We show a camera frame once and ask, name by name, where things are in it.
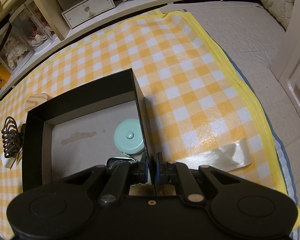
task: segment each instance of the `gingham fabric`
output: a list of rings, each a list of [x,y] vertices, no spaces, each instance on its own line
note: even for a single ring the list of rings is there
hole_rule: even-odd
[[[24,104],[32,94],[55,97],[132,68],[147,98],[155,149],[162,150],[166,160],[247,138],[253,162],[232,173],[273,188],[260,134],[250,112],[181,14],[138,16],[54,54],[0,102],[0,130],[8,115],[18,124],[26,121]],[[13,233],[6,208],[22,192],[22,173],[21,162],[11,170],[4,168],[1,154],[0,134],[0,236],[8,239]]]

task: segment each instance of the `open box lid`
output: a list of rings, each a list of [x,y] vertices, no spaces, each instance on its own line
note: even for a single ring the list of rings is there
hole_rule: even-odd
[[[23,191],[51,182],[49,177],[53,126],[133,100],[136,102],[150,176],[154,184],[154,149],[149,136],[150,125],[145,99],[132,69],[128,69],[67,91],[28,112],[22,153]]]

